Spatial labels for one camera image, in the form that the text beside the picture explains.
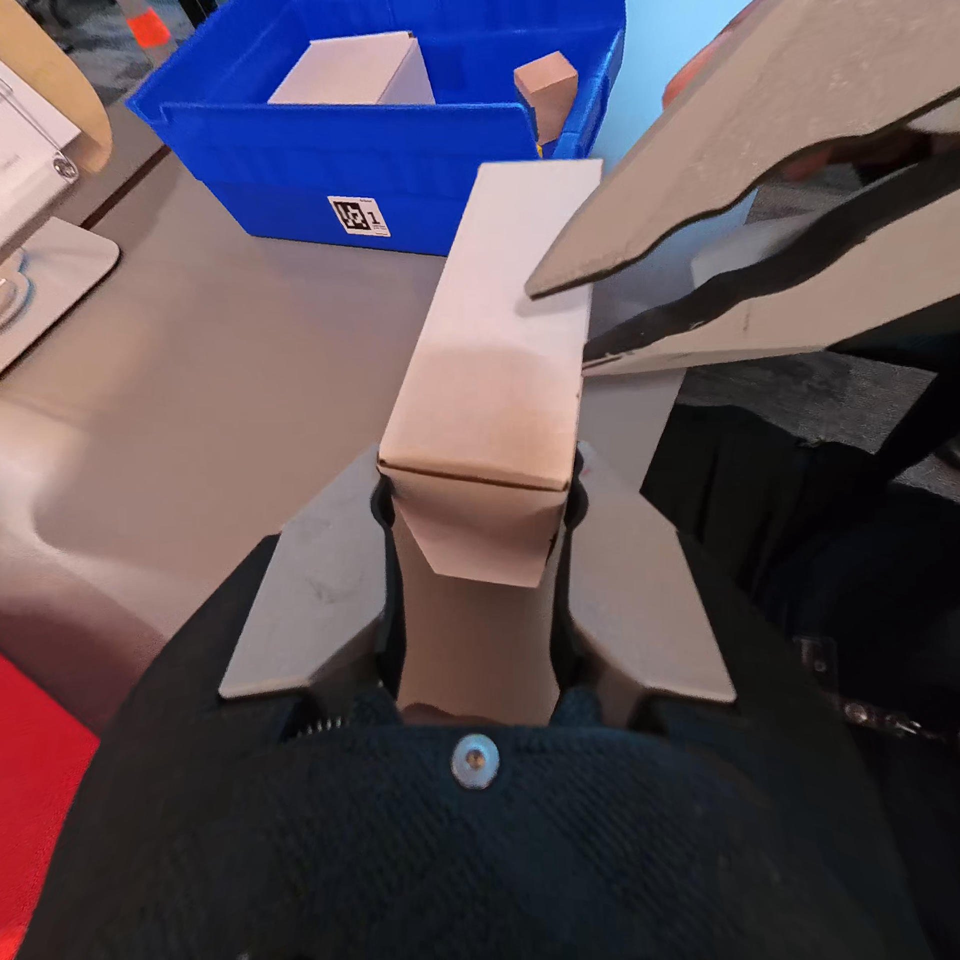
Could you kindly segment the white display panel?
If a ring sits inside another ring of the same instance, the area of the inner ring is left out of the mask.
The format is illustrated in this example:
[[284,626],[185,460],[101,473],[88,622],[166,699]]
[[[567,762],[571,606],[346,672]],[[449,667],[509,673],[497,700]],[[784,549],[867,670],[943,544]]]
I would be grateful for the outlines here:
[[1,64],[1,248],[22,240],[79,180],[66,149],[81,130]]

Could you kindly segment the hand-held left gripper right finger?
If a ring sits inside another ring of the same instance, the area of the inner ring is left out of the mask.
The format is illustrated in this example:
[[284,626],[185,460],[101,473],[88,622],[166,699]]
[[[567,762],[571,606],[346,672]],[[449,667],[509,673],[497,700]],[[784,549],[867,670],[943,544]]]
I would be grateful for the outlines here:
[[584,441],[562,518],[551,666],[560,692],[592,692],[612,728],[655,699],[726,709],[738,697],[676,529]]

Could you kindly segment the wooden cube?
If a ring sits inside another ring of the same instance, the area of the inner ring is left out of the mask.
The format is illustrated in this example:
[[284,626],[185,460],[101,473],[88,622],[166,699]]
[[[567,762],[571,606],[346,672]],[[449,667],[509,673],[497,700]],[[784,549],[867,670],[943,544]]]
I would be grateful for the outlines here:
[[561,51],[516,67],[513,83],[532,117],[538,150],[555,142],[570,116],[579,89],[579,74]]

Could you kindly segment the white cardboard box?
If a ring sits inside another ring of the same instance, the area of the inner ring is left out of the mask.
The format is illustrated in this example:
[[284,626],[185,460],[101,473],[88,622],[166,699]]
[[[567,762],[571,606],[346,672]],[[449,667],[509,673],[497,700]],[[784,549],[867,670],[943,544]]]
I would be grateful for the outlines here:
[[399,30],[312,40],[268,100],[298,106],[433,106],[417,38]]
[[406,615],[399,704],[546,724],[556,546],[592,287],[528,277],[599,186],[597,159],[478,171],[379,443]]

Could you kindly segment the red cloth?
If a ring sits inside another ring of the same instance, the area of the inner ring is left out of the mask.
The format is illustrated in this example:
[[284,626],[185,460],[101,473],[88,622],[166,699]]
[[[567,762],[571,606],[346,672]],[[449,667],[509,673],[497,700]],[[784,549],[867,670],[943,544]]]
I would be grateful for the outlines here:
[[1,658],[1,957],[16,957],[99,738]]

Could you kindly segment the orange object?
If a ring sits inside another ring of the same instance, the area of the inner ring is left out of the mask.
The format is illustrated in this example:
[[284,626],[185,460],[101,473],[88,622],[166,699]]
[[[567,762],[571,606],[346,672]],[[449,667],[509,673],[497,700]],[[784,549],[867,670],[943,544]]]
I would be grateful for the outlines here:
[[173,41],[171,31],[149,1],[116,1],[116,4],[141,49],[155,51]]

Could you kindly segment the curved plywood panel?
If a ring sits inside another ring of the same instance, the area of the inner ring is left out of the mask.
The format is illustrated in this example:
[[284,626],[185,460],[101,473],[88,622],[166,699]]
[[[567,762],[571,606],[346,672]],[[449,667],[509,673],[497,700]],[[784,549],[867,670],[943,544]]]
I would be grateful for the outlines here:
[[15,1],[1,3],[1,60],[78,127],[79,136],[67,148],[67,156],[81,174],[99,174],[114,147],[106,109],[81,69]]

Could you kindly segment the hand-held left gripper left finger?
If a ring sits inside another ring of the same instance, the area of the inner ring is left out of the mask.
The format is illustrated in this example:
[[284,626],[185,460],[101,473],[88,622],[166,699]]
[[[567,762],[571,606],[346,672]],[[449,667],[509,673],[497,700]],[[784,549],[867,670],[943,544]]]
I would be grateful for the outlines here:
[[397,698],[405,660],[392,487],[369,447],[283,527],[219,695]]

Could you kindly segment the white tag sticker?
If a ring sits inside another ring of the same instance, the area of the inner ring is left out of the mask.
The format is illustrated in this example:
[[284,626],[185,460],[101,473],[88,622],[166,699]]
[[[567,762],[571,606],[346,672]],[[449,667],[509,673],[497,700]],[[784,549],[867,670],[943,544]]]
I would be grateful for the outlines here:
[[329,196],[330,207],[349,235],[390,238],[391,232],[374,198]]

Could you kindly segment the blue plastic bin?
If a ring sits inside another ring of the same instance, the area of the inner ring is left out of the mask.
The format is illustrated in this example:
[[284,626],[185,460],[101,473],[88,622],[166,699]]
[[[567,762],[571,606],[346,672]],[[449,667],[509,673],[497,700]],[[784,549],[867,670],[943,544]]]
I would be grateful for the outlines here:
[[[560,51],[576,100],[547,160],[593,150],[622,63],[619,1],[227,2],[128,99],[252,236],[446,256],[479,167],[538,162],[514,70]],[[308,43],[406,30],[435,105],[273,105]],[[350,235],[330,196],[376,200]]]

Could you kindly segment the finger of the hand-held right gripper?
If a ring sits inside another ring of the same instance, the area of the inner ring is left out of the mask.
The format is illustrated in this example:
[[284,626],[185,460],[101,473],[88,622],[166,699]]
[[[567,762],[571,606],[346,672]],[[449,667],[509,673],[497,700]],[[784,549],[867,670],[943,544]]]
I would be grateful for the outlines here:
[[958,296],[958,150],[819,215],[751,223],[695,262],[701,278],[583,350],[586,376],[819,352]]
[[958,96],[957,1],[762,2],[563,227],[531,299],[597,282],[772,171]]

